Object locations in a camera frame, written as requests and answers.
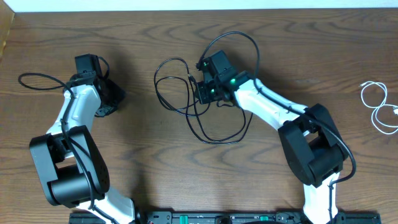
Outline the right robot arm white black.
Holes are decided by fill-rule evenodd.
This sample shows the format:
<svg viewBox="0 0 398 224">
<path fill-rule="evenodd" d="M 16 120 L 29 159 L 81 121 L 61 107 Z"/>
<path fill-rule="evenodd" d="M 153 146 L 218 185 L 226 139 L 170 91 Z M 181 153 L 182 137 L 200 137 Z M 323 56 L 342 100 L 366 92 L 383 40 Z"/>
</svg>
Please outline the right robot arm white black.
<svg viewBox="0 0 398 224">
<path fill-rule="evenodd" d="M 247 72 L 228 78 L 213 77 L 195 87 L 200 103 L 230 101 L 277 130 L 287 163 L 303 183 L 305 216 L 312 223 L 335 222 L 335 184 L 349 150 L 324 106 L 294 103 Z"/>
</svg>

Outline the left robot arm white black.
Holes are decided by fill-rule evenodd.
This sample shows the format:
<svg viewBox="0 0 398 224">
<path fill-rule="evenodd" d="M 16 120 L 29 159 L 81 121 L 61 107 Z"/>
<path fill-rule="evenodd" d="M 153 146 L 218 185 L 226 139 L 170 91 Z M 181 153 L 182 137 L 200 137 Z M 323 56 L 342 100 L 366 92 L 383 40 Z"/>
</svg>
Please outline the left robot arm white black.
<svg viewBox="0 0 398 224">
<path fill-rule="evenodd" d="M 94 119 L 112 112 L 119 87 L 106 75 L 88 70 L 59 86 L 64 102 L 56 121 L 29 143 L 45 198 L 53 206 L 91 212 L 105 223 L 135 223 L 134 202 L 111 186 L 91 136 Z"/>
</svg>

